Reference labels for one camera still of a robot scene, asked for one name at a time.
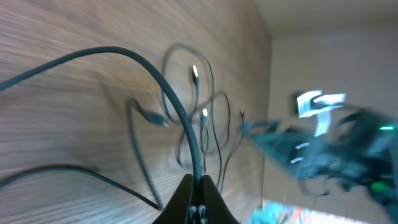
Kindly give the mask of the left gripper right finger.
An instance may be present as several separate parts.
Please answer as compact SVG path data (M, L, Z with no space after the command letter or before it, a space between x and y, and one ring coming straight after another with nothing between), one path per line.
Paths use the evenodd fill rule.
M209 224L238 224L228 209L216 185L209 175L201 179L203 202L208 213Z

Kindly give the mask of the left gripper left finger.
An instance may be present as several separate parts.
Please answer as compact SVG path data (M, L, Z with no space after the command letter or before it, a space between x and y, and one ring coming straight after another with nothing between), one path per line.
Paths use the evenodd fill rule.
M153 224L185 224L193 193L193 176L184 175L176 191Z

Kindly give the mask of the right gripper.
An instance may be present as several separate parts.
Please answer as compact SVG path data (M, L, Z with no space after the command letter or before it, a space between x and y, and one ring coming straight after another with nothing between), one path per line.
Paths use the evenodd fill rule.
M239 130L249 132L255 128L266 128L274 132L279 120L249 121ZM312 179L325 173L330 143L310 132L296 127L282 133L250 134L250 140L267 156L284 165L297 179Z

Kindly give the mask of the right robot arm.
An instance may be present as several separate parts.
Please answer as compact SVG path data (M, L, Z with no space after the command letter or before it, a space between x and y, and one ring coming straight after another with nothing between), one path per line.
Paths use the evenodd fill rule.
M265 155L280 164L298 181L300 191L310 197L331 194L309 191L305 181L325 177L336 179L345 192L366 187L393 223L397 223L397 121L367 108L356 108L340 119L345 133L335 131L330 141L305 128L290 126L279 131L278 120L251 121L240 131Z

